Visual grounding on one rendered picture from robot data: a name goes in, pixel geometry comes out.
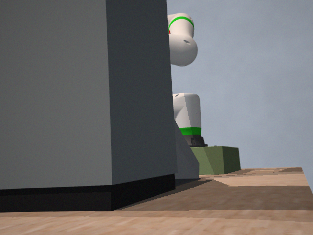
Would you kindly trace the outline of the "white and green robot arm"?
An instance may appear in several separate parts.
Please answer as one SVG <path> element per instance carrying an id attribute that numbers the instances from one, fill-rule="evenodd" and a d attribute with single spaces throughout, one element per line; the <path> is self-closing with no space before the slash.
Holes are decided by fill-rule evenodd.
<path id="1" fill-rule="evenodd" d="M 187 66 L 197 57 L 198 47 L 192 33 L 194 23 L 185 13 L 168 15 L 170 62 Z M 191 147 L 208 147 L 201 136 L 200 98 L 193 93 L 173 94 L 174 120 Z M 204 146 L 205 145 L 205 146 Z"/>

